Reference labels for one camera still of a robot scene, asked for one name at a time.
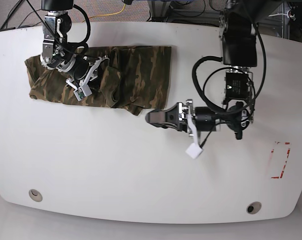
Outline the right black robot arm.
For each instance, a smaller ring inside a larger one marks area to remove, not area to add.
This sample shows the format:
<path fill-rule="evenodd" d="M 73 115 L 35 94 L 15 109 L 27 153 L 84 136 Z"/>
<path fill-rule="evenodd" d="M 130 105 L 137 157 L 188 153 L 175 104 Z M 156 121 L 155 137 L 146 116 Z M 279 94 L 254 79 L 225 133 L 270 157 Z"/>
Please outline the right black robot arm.
<path fill-rule="evenodd" d="M 68 11 L 73 8 L 83 14 L 87 26 L 84 40 L 74 43 L 67 40 L 67 33 L 72 25 Z M 56 69 L 68 74 L 66 83 L 73 88 L 79 100 L 91 95 L 89 82 L 98 78 L 98 68 L 108 57 L 86 54 L 91 33 L 87 13 L 71 0 L 43 0 L 41 10 L 47 12 L 42 21 L 44 40 L 40 55 L 41 64 L 49 70 Z"/>

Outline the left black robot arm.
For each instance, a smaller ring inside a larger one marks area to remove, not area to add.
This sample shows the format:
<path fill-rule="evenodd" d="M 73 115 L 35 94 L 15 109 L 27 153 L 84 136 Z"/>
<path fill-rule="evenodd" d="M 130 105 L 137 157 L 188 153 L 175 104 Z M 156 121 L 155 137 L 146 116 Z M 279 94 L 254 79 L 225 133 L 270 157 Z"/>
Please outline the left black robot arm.
<path fill-rule="evenodd" d="M 150 125 L 186 132 L 194 137 L 195 143 L 203 147 L 206 140 L 200 134 L 211 134 L 220 125 L 230 128 L 237 140 L 253 122 L 255 103 L 265 83 L 255 88 L 250 68 L 257 66 L 256 42 L 259 41 L 263 54 L 263 69 L 267 68 L 266 51 L 258 23 L 268 17 L 282 2 L 280 0 L 228 0 L 220 11 L 220 33 L 222 56 L 205 56 L 192 68 L 192 81 L 206 106 L 194 107 L 191 99 L 178 102 L 167 110 L 155 109 L 146 115 Z M 223 67 L 213 73 L 225 71 L 225 97 L 222 106 L 217 106 L 205 94 L 205 86 L 200 86 L 198 67 L 205 62 L 219 62 Z"/>

